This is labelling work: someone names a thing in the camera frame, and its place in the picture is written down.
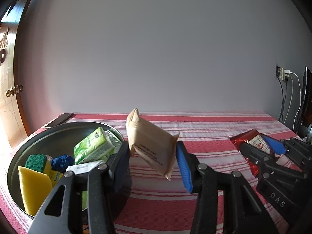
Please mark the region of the small green tissue pack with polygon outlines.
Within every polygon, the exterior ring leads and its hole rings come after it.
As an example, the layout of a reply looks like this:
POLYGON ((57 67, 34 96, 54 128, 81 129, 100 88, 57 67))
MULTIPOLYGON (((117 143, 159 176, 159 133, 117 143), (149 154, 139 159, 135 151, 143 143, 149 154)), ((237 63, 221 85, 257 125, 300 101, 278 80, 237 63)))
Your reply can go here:
POLYGON ((97 161, 113 152, 114 148, 103 128, 98 127, 74 146, 75 164, 97 161))
POLYGON ((105 134, 114 146, 114 153, 117 153, 122 145, 122 141, 120 141, 110 130, 106 130, 105 134))

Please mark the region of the wooden door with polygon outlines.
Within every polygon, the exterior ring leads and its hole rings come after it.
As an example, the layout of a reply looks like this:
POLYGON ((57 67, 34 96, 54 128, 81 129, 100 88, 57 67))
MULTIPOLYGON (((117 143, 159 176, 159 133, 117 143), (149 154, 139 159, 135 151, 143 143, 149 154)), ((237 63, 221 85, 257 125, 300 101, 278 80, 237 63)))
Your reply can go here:
POLYGON ((6 58, 1 63, 1 146, 14 148, 29 134, 20 94, 6 97, 5 92, 19 84, 18 47, 22 28, 31 0, 14 0, 1 19, 1 38, 8 27, 6 58))

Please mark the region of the door ornament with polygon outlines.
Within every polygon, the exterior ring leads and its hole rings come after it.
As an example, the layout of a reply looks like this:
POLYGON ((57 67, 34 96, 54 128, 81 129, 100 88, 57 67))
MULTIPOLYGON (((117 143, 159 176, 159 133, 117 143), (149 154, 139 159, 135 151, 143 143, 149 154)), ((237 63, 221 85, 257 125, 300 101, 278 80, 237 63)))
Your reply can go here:
POLYGON ((6 58, 6 47, 8 44, 8 41, 7 41, 8 31, 9 31, 9 28, 5 27, 4 32, 3 32, 3 36, 1 38, 1 63, 3 63, 5 61, 5 58, 6 58))

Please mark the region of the blue knotted cloth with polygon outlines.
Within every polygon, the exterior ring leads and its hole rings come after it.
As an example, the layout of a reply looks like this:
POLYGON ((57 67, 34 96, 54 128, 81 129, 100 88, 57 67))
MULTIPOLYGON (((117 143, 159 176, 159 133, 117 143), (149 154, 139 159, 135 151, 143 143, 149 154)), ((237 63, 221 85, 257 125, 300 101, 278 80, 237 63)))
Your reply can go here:
POLYGON ((50 161, 51 167, 53 171, 58 171, 60 173, 65 173, 68 166, 72 166, 74 164, 74 159, 70 155, 61 155, 56 157, 50 161))

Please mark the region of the black monitor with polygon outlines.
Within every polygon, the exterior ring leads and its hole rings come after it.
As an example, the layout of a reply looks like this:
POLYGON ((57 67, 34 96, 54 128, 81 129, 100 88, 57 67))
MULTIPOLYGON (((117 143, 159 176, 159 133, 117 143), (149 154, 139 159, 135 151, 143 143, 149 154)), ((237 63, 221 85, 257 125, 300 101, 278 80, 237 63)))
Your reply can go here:
POLYGON ((311 70, 305 66, 303 81, 303 104, 301 106, 300 126, 308 127, 311 124, 311 70))

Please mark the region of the white paper-wrapped pastry block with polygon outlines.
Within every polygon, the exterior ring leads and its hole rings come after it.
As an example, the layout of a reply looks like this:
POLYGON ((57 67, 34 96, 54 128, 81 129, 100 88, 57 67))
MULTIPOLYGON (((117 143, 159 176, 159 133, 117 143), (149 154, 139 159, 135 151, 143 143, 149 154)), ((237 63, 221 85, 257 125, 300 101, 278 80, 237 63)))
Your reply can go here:
POLYGON ((104 164, 105 162, 103 160, 88 162, 88 163, 82 163, 77 165, 71 165, 68 166, 65 173, 67 172, 73 172, 75 175, 85 174, 90 172, 93 168, 97 167, 100 164, 104 164))

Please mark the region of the beige snack packet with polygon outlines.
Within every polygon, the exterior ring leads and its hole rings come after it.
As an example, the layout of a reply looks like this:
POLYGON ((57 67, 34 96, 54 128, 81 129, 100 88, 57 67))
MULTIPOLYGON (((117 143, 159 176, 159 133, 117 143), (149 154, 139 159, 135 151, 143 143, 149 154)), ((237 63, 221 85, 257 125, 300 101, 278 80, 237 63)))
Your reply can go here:
POLYGON ((136 108, 127 116, 126 132, 130 154, 133 156, 138 153, 144 161, 170 181, 179 134, 171 135, 142 118, 136 108))

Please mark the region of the wall power outlet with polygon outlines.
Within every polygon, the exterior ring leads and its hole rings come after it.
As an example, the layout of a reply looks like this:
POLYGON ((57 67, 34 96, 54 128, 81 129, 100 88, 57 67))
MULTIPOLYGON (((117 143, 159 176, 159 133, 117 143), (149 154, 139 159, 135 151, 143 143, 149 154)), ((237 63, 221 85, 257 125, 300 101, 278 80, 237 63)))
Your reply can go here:
POLYGON ((290 70, 285 69, 283 67, 280 67, 276 65, 276 77, 282 81, 286 81, 286 77, 289 77, 290 75, 290 70))

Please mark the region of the yellow green sponge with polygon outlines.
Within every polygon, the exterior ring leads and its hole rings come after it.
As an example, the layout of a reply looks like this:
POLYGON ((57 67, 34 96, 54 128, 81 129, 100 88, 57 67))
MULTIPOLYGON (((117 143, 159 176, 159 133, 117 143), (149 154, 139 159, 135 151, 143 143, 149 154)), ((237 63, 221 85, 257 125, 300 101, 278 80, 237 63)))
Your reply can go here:
POLYGON ((43 154, 30 155, 25 162, 25 167, 37 172, 44 173, 48 176, 50 176, 52 170, 47 156, 43 154))
POLYGON ((52 191, 52 182, 48 175, 23 166, 18 167, 18 172, 25 212, 35 216, 52 191))

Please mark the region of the red snack packet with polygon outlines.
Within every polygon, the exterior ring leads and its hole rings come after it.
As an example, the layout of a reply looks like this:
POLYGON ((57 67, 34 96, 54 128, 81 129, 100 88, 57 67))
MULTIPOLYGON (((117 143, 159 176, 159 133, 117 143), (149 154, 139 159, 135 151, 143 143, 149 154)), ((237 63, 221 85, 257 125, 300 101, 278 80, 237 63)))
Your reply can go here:
POLYGON ((276 161, 275 153, 262 135, 255 129, 230 138, 236 149, 243 155, 254 177, 259 175, 259 163, 266 157, 276 161))

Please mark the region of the round metal cookie tin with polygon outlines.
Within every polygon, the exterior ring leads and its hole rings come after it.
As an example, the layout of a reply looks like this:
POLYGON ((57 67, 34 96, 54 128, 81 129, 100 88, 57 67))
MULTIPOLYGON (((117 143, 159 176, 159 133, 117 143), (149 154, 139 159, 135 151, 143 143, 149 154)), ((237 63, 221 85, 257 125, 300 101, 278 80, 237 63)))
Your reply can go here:
MULTIPOLYGON (((45 154, 51 157, 58 157, 63 154, 74 155, 74 146, 98 127, 109 130, 118 139, 123 141, 123 137, 118 130, 107 124, 90 121, 78 121, 66 123, 49 128, 38 135, 32 137, 17 150, 10 163, 7 173, 7 186, 11 199, 28 219, 34 216, 25 212, 20 185, 18 166, 25 164, 27 158, 32 154, 45 154)), ((109 197, 112 202, 111 212, 113 219, 117 219, 123 211, 132 186, 132 179, 129 172, 129 145, 124 142, 117 153, 108 159, 109 175, 114 184, 114 193, 109 197)))

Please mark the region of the black smartphone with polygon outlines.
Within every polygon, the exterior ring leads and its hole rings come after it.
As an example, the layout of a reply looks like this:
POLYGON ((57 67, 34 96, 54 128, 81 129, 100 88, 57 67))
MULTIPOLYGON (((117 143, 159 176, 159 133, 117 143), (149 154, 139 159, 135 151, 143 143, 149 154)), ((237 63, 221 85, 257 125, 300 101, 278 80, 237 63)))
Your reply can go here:
POLYGON ((73 113, 62 113, 56 119, 45 125, 45 128, 49 129, 58 125, 65 123, 67 120, 73 117, 73 113))

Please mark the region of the yellow printed packet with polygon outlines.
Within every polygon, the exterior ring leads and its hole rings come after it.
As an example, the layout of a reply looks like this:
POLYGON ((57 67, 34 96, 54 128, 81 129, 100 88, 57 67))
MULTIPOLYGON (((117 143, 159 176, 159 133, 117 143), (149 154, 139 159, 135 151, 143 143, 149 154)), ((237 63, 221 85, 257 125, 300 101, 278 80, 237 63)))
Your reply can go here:
POLYGON ((62 177, 63 177, 62 173, 52 170, 50 173, 50 180, 52 183, 52 187, 54 187, 62 177))

